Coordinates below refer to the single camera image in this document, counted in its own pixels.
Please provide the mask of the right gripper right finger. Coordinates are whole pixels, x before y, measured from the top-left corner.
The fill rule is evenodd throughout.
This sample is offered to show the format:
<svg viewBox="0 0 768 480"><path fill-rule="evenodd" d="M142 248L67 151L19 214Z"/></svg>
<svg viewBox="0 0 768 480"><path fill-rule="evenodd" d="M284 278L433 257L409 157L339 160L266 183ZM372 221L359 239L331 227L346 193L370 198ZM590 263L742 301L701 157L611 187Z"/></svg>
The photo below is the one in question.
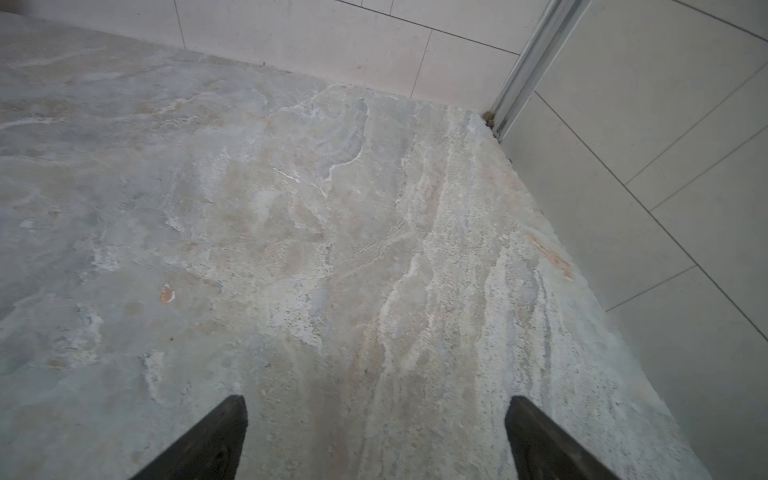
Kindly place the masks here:
<svg viewBox="0 0 768 480"><path fill-rule="evenodd" d="M511 398L504 426L519 479L619 479L524 396Z"/></svg>

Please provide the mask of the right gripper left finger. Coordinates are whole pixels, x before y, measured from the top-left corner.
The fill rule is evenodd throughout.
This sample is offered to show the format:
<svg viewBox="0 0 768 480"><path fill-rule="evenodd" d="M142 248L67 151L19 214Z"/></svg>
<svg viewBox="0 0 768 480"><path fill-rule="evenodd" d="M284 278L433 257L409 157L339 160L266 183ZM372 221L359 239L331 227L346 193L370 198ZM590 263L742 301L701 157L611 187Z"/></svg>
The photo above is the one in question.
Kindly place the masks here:
<svg viewBox="0 0 768 480"><path fill-rule="evenodd" d="M245 398L230 395L131 479L232 480L247 427Z"/></svg>

